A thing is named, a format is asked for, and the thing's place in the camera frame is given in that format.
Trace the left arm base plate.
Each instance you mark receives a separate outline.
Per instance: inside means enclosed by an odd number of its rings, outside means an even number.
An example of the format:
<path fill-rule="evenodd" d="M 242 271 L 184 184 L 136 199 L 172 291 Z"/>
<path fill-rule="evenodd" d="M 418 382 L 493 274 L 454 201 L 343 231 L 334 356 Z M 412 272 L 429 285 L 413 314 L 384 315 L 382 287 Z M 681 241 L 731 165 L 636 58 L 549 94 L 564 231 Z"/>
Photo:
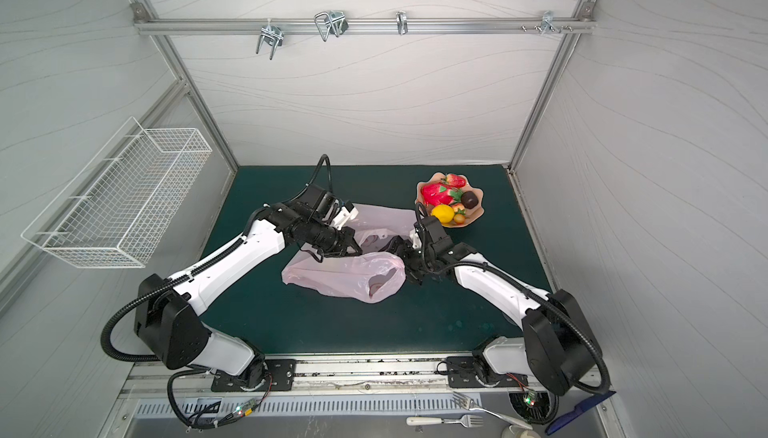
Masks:
<path fill-rule="evenodd" d="M 296 374 L 295 359 L 265 359 L 241 375 L 231 376 L 216 372 L 211 384 L 212 392 L 290 391 Z"/>

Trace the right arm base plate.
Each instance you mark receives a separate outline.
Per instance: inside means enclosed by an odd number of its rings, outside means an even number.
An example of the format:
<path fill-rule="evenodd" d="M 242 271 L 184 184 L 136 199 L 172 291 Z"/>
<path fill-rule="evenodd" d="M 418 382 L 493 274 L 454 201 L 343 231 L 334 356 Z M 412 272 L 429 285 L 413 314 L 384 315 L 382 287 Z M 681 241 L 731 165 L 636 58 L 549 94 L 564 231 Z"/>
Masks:
<path fill-rule="evenodd" d="M 449 356 L 443 360 L 443 373 L 452 389 L 495 388 L 500 379 L 495 378 L 489 368 L 473 356 Z"/>

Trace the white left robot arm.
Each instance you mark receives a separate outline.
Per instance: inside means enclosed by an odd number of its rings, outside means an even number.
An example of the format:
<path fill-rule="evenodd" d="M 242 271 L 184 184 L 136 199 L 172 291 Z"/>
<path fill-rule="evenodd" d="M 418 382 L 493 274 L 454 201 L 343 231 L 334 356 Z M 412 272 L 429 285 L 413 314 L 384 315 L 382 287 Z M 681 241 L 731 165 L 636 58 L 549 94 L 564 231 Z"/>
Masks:
<path fill-rule="evenodd" d="M 102 351 L 120 362 L 213 370 L 244 389 L 259 386 L 267 374 L 264 355 L 201 317 L 227 289 L 292 244 L 308 246 L 319 263 L 361 255 L 348 225 L 357 214 L 354 205 L 337 198 L 331 184 L 316 183 L 321 171 L 331 170 L 322 155 L 296 196 L 255 210 L 239 235 L 197 263 L 167 278 L 143 280 L 138 296 L 104 325 Z"/>

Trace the pink plastic bag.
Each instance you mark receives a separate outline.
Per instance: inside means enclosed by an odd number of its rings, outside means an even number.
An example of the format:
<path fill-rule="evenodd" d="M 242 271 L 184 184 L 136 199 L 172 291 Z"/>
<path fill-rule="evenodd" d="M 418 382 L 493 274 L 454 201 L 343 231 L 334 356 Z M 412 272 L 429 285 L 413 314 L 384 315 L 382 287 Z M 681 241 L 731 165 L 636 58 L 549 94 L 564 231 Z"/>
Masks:
<path fill-rule="evenodd" d="M 357 216 L 347 222 L 363 250 L 357 257 L 326 258 L 319 263 L 304 246 L 281 272 L 293 284 L 337 298 L 374 304 L 397 293 L 406 282 L 402 258 L 386 250 L 394 238 L 410 241 L 414 235 L 412 210 L 358 204 Z"/>

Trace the yellow lemon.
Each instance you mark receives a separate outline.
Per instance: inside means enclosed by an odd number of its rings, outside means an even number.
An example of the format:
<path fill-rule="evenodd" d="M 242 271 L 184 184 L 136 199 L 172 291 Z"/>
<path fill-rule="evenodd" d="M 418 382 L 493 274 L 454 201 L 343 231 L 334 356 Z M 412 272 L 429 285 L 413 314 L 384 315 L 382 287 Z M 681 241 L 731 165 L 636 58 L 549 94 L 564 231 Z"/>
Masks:
<path fill-rule="evenodd" d="M 432 208 L 430 215 L 435 217 L 442 225 L 447 225 L 453 221 L 456 212 L 450 205 L 439 204 Z"/>

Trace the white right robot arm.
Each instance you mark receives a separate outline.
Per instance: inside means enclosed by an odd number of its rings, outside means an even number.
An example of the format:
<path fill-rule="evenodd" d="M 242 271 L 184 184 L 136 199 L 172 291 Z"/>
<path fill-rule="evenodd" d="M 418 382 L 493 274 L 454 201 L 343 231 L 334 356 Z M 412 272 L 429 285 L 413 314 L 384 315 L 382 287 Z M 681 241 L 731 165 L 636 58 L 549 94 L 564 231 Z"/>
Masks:
<path fill-rule="evenodd" d="M 569 292 L 548 292 L 503 271 L 475 248 L 453 241 L 422 205 L 409 236 L 392 238 L 381 250 L 399 257 L 407 276 L 451 277 L 500 310 L 522 332 L 528 373 L 547 391 L 557 396 L 572 388 L 593 395 L 610 391 L 603 352 Z"/>

